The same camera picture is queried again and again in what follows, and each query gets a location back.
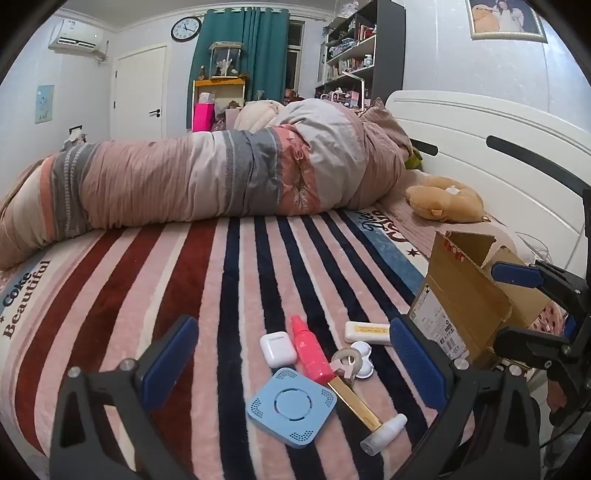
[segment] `pink bag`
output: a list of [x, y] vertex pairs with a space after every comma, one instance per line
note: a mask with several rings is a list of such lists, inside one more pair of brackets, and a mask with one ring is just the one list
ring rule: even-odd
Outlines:
[[196, 103], [193, 113], [193, 131], [210, 132], [216, 116], [214, 103]]

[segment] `light blue case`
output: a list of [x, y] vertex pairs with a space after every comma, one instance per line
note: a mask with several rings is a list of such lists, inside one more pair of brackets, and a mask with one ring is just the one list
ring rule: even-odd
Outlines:
[[328, 388], [281, 368], [246, 407], [260, 428], [293, 448], [303, 448], [316, 434], [336, 405]]

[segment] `ceiling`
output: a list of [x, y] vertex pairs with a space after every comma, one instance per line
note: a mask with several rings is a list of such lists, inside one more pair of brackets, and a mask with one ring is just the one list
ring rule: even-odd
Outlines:
[[[122, 28], [145, 18], [174, 12], [183, 8], [211, 5], [216, 0], [69, 0], [64, 8], [89, 15], [116, 28]], [[278, 0], [275, 3], [315, 7], [333, 11], [335, 0]]]

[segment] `window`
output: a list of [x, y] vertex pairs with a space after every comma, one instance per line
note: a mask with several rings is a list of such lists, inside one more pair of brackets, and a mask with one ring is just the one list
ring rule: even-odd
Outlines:
[[285, 88], [297, 90], [300, 83], [301, 44], [304, 38], [304, 22], [290, 20], [287, 30], [287, 67]]

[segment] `pink spray bottle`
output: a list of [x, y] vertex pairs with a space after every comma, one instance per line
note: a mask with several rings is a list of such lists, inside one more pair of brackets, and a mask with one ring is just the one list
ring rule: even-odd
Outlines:
[[294, 335], [297, 355], [304, 366], [304, 373], [316, 383], [326, 385], [335, 377], [335, 373], [330, 367], [316, 336], [308, 330], [308, 326], [299, 315], [291, 317], [291, 331]]

